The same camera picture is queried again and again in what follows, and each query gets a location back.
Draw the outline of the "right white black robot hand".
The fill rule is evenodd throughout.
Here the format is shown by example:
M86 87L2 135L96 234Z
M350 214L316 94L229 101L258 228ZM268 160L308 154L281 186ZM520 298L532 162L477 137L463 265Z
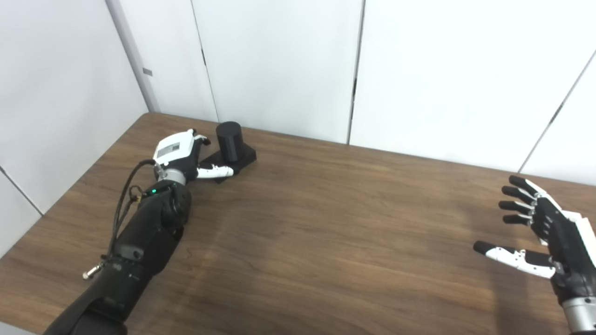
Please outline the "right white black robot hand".
M503 221L532 230L547 253L476 241L473 250L518 271L550 280L559 305L595 298L595 235L588 218L563 210L549 193L530 180L512 175L501 201Z

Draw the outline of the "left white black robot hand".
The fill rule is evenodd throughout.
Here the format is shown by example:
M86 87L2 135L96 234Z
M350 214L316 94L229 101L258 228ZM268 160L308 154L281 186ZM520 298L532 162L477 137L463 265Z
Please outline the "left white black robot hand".
M153 155L156 180L186 185L197 179L215 180L234 176L235 171L229 166L218 166L214 163L201 165L200 149L210 144L209 138L197 135L195 129L164 138L158 143Z

